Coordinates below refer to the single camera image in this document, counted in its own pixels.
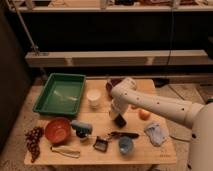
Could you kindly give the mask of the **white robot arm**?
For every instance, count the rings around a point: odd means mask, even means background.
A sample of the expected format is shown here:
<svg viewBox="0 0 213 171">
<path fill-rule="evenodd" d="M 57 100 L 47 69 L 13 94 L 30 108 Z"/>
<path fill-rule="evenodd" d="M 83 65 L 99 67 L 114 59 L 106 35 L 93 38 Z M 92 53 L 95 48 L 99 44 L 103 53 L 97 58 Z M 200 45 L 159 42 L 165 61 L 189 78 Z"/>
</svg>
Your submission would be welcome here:
<svg viewBox="0 0 213 171">
<path fill-rule="evenodd" d="M 123 115 L 131 104 L 189 128 L 191 139 L 186 171 L 213 171 L 213 102 L 202 105 L 144 94 L 136 87 L 136 81 L 127 77 L 112 88 L 110 117 Z"/>
</svg>

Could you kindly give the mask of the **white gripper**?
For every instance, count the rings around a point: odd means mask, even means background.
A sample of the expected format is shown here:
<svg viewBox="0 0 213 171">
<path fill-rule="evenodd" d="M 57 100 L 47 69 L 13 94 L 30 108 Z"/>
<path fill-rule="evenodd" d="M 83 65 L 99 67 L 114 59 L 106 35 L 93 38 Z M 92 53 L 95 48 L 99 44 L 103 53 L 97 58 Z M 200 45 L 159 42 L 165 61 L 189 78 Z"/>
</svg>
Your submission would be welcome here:
<svg viewBox="0 0 213 171">
<path fill-rule="evenodd" d="M 123 115 L 128 109 L 126 102 L 118 99 L 113 99 L 110 105 L 109 116 L 112 120 L 115 120 L 119 115 Z"/>
</svg>

